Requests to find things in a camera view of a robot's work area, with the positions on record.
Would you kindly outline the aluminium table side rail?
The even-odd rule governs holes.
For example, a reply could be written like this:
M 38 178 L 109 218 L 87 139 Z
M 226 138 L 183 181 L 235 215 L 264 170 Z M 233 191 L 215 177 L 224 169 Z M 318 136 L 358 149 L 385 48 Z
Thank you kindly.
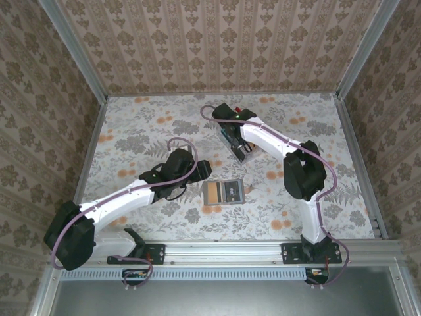
M 84 192 L 86 189 L 87 180 L 89 178 L 89 172 L 91 169 L 91 164 L 93 162 L 93 157 L 95 155 L 95 150 L 97 147 L 97 142 L 99 140 L 101 129 L 105 121 L 105 115 L 107 112 L 107 102 L 100 104 L 99 112 L 95 121 L 95 126 L 89 141 L 89 145 L 86 151 L 86 157 L 84 160 L 84 165 L 79 177 L 78 185 L 74 194 L 74 202 L 81 202 L 84 197 Z
M 364 163 L 364 159 L 362 157 L 357 137 L 355 135 L 355 131 L 353 129 L 353 125 L 344 100 L 336 97 L 335 106 L 341 121 L 343 133 L 347 141 L 349 153 L 353 161 L 354 170 L 356 172 L 360 190 L 362 192 L 362 197 L 370 217 L 370 224 L 375 238 L 388 240 L 389 234 L 387 233 L 384 220 L 382 219 L 382 214 L 380 212 L 380 208 L 378 206 L 378 202 L 375 197 L 375 193 L 368 172 L 366 170 L 366 165 Z

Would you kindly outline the long aluminium mounting rail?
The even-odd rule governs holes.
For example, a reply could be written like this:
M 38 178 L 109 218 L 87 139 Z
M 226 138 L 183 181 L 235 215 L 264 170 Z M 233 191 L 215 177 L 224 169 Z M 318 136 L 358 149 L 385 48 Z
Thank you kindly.
M 249 240 L 249 241 L 157 241 L 148 244 L 166 246 L 164 262 L 153 266 L 317 266 L 329 263 L 338 267 L 344 263 L 348 266 L 386 266 L 404 262 L 404 255 L 395 240 L 344 240 L 332 242 L 324 249 L 318 259 L 305 259 L 303 247 L 298 240 Z M 94 265 L 110 266 L 146 266 L 148 264 L 112 265 L 107 263 L 110 255 L 122 254 L 122 242 L 107 241 L 99 246 L 96 253 L 88 259 L 73 259 L 70 265 L 57 258 L 52 259 L 54 268 L 75 270 Z

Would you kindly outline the slanted aluminium frame post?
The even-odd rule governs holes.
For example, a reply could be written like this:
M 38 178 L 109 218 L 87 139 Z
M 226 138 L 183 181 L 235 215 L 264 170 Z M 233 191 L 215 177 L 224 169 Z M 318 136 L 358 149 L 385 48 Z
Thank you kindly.
M 107 102 L 107 92 L 101 83 L 96 71 L 83 50 L 82 44 L 76 37 L 71 25 L 55 0 L 39 0 L 43 10 L 53 23 L 63 43 L 74 59 L 78 69 L 84 76 L 98 102 L 102 105 Z
M 399 2 L 400 0 L 382 0 L 380 3 L 376 14 L 363 35 L 361 43 L 336 89 L 336 94 L 339 99 L 344 99 L 349 93 Z

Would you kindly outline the grey metal panel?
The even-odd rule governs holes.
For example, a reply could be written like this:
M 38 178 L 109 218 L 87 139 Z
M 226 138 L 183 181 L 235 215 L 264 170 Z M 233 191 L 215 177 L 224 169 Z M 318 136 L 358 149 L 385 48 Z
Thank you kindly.
M 403 316 L 388 285 L 312 289 L 286 281 L 64 282 L 51 316 Z

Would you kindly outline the floral patterned table cover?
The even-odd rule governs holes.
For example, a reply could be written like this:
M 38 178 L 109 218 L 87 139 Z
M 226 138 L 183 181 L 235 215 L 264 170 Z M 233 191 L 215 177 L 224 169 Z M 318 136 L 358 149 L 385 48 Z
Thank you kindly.
M 300 142 L 313 141 L 329 163 L 322 219 L 339 239 L 375 238 L 353 161 L 341 127 L 334 96 L 311 94 L 232 94 L 113 97 L 97 142 L 83 200 L 107 196 L 141 173 L 168 159 L 174 136 L 190 140 L 199 158 L 210 162 L 212 180 L 242 179 L 245 204 L 205 206 L 203 185 L 192 184 L 174 201 L 160 200 L 126 213 L 106 232 L 135 230 L 147 240 L 285 240 L 301 234 L 301 208 L 284 187 L 280 160 L 260 152 L 239 163 L 209 121 L 225 103 L 249 109 L 273 129 Z

